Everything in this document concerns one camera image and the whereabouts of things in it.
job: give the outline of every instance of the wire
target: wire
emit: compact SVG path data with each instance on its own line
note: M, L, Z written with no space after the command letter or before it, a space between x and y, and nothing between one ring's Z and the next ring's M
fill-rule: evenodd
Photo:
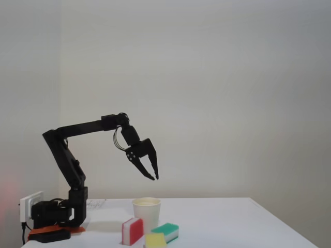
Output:
M60 202L63 202L63 201L64 201L64 200L61 199L61 198L54 198L54 199L50 200L50 202L55 201L55 200L58 200L58 201L60 201Z
M122 146L120 146L118 140L117 140L117 131L118 131L119 128L116 128L115 132L114 132L114 135L113 135L113 140L114 140L114 144L116 146L117 149L119 150L122 150L122 151L125 151L125 148L123 148Z
M23 245L25 245L25 227L26 227L26 222L22 222L22 242L23 242Z
M27 227L28 229L30 229L30 231L32 231L32 229L28 226L28 224L26 224L26 227Z

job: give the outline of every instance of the white table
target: white table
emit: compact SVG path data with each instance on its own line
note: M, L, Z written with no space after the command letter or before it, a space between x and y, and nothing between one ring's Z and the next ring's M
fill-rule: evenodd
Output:
M131 199L89 200L86 232L48 244L29 241L24 248L127 247L120 244L121 227L131 217ZM179 225L179 238L168 248L316 248L250 198L162 199L160 224L166 222Z

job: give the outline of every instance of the white paper cup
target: white paper cup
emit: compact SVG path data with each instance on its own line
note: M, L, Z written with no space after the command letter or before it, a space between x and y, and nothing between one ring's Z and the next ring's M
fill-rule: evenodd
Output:
M144 234L149 234L158 227L161 200L157 198L139 198L133 200L134 217L140 218L144 223Z

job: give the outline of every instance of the electrical outlet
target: electrical outlet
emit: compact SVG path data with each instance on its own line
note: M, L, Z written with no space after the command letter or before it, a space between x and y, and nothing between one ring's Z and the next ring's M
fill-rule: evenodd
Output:
M43 200L43 191L28 195L20 200L20 221L27 222L31 219L31 207Z

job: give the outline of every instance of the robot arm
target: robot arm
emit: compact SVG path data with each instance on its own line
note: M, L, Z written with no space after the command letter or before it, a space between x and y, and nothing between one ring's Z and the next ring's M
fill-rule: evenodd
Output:
M150 139L140 141L136 130L133 126L130 126L129 118L125 113L102 116L101 120L50 130L44 133L43 137L70 186L69 198L59 204L55 201L41 201L33 205L32 219L34 220L34 228L54 225L55 223L61 226L78 227L83 223L86 218L86 200L88 196L87 187L84 185L86 177L79 161L76 160L68 148L67 138L99 131L116 130L115 133L117 133L117 129L120 127L129 148L117 147L126 153L128 160L145 177L154 180L154 177L148 173L139 159L148 155L155 177L159 179L156 151ZM69 220L71 209L74 209L74 218Z

